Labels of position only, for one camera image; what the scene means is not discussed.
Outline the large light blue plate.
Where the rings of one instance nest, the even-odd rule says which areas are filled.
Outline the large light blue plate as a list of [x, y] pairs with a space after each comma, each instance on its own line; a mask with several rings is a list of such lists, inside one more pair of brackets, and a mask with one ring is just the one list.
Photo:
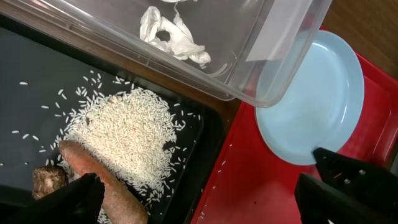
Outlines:
[[337, 152], [344, 146], [363, 103], [364, 76], [354, 50], [321, 30], [282, 99], [256, 108], [255, 115], [264, 142], [279, 159], [307, 166], [315, 163], [315, 149]]

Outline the brown food scrap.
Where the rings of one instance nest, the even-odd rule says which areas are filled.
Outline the brown food scrap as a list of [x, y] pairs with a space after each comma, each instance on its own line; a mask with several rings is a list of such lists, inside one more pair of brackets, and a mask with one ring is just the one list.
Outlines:
[[32, 172], [34, 188], [32, 196], [39, 200], [67, 185], [67, 177], [63, 169], [57, 166], [35, 168]]

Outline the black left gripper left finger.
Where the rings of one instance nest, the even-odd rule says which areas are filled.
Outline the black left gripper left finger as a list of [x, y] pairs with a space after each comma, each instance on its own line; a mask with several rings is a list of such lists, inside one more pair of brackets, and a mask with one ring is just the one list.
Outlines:
[[1, 223], [94, 224], [104, 199], [104, 183], [94, 173], [85, 174], [67, 186], [14, 213], [1, 211]]

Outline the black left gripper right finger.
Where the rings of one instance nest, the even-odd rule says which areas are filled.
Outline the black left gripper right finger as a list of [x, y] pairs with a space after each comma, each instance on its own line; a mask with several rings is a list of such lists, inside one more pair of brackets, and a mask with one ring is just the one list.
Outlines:
[[320, 178], [301, 173], [295, 200], [302, 223], [397, 223], [397, 177], [324, 148], [313, 151]]

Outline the orange carrot piece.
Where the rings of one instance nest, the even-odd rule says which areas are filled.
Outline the orange carrot piece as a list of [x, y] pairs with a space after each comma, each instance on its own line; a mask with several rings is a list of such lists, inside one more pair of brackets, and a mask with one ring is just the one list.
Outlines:
[[60, 153], [72, 169], [83, 176], [95, 173], [104, 183], [102, 208], [113, 224], [148, 222], [148, 213], [138, 199], [92, 157], [82, 146], [70, 140], [60, 141]]

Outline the white rice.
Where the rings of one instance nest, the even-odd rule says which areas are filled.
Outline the white rice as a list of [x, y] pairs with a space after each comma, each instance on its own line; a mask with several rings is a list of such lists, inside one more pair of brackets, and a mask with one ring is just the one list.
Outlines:
[[[159, 200], [167, 178], [175, 170], [173, 150], [165, 145], [177, 140], [181, 125], [174, 122], [169, 104], [144, 88], [94, 96], [72, 114], [65, 134], [56, 139], [83, 146], [98, 162], [136, 195], [149, 216], [149, 203]], [[78, 174], [59, 151], [57, 166], [74, 181]]]

